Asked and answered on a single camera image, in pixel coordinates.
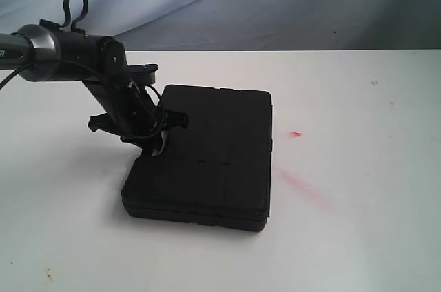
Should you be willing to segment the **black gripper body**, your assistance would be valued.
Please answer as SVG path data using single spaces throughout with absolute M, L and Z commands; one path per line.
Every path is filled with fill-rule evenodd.
M 112 119 L 112 131 L 124 143 L 144 149 L 148 154 L 161 154 L 165 147 L 162 130 L 164 110 L 155 104 L 146 88 L 132 79 L 118 88 L 98 81 L 84 81 L 84 86 Z

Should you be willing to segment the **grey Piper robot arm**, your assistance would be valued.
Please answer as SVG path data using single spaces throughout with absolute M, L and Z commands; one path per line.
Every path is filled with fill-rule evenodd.
M 15 76 L 82 82 L 104 109 L 90 117 L 89 129 L 119 136 L 154 156 L 163 151 L 169 129 L 188 126 L 187 114 L 165 109 L 147 93 L 158 65 L 128 64 L 123 44 L 110 36 L 65 32 L 51 23 L 25 25 L 1 35 L 1 69 L 11 70 L 2 86 Z

